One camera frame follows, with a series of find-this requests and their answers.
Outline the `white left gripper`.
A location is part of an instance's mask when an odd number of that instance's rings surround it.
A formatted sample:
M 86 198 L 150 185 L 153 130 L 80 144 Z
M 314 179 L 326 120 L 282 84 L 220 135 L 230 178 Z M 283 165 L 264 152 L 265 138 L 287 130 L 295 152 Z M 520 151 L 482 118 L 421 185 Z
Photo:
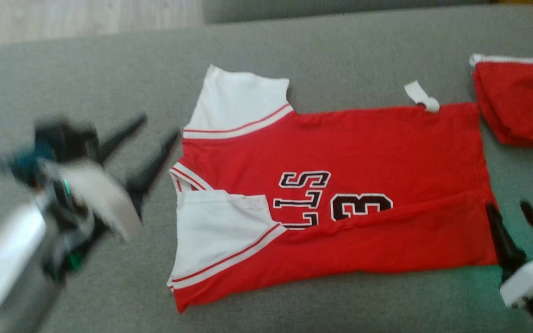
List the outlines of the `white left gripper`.
M 97 161 L 104 164 L 146 122 L 147 116 L 142 114 L 114 131 L 98 145 Z M 88 159 L 68 164 L 38 161 L 43 190 L 35 198 L 42 229 L 36 258 L 47 278 L 64 283 L 83 267 L 107 233 L 125 242 L 139 233 L 144 199 L 179 139 L 179 130 L 168 135 L 142 170 L 127 178 L 125 188 L 101 165 Z

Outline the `small grey sofa cushion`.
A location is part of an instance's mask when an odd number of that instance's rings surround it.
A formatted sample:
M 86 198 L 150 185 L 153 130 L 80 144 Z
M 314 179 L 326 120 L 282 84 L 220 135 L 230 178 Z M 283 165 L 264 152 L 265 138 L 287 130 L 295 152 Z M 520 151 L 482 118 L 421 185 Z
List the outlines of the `small grey sofa cushion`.
M 337 13 L 486 5 L 493 0 L 201 0 L 207 25 Z

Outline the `red white basketball jersey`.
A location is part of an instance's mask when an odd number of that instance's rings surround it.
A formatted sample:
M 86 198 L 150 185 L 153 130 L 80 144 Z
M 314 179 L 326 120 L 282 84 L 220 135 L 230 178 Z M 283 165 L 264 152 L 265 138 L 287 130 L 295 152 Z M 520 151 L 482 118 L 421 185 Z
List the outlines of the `red white basketball jersey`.
M 178 312 L 323 276 L 496 264 L 475 104 L 300 113 L 289 84 L 206 72 L 169 170 Z

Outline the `red shorts with white stripes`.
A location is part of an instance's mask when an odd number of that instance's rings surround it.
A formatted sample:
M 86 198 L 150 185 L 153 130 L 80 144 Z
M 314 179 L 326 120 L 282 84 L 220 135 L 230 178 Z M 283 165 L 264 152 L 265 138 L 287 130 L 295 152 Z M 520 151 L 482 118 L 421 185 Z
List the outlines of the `red shorts with white stripes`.
M 504 145 L 533 148 L 533 58 L 473 54 L 481 114 Z

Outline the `large grey sofa seat cushion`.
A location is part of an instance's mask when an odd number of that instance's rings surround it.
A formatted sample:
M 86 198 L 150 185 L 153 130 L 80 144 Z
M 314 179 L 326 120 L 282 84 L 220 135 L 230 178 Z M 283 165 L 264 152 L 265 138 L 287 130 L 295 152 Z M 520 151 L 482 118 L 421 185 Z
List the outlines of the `large grey sofa seat cushion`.
M 284 77 L 301 112 L 409 104 L 418 80 L 440 103 L 472 100 L 474 53 L 533 57 L 533 6 L 464 6 L 214 25 L 0 47 L 0 156 L 34 120 L 64 113 L 101 136 L 148 124 L 109 164 L 123 178 L 194 109 L 209 64 Z M 179 314 L 168 176 L 133 242 L 108 237 L 70 280 L 42 333 L 533 333 L 506 308 L 497 267 L 347 274 L 229 296 Z

